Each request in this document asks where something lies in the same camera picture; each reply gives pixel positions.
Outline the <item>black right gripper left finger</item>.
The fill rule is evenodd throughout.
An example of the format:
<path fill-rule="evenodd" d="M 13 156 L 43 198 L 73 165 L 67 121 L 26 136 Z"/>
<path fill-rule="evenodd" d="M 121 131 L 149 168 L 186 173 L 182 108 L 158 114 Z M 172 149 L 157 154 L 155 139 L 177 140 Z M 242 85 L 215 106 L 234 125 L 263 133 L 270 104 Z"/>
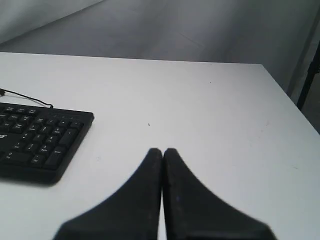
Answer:
<path fill-rule="evenodd" d="M 151 148 L 114 194 L 63 223 L 56 240 L 156 240 L 162 197 L 162 152 Z"/>

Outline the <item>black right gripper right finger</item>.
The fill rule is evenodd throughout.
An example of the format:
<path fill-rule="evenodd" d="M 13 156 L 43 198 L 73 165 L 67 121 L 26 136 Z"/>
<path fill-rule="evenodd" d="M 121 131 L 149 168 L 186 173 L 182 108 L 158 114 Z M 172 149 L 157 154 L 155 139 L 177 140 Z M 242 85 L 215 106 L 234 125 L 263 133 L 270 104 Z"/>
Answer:
<path fill-rule="evenodd" d="M 191 172 L 178 151 L 163 156 L 163 207 L 169 240 L 274 240 L 270 227 L 227 204 Z"/>

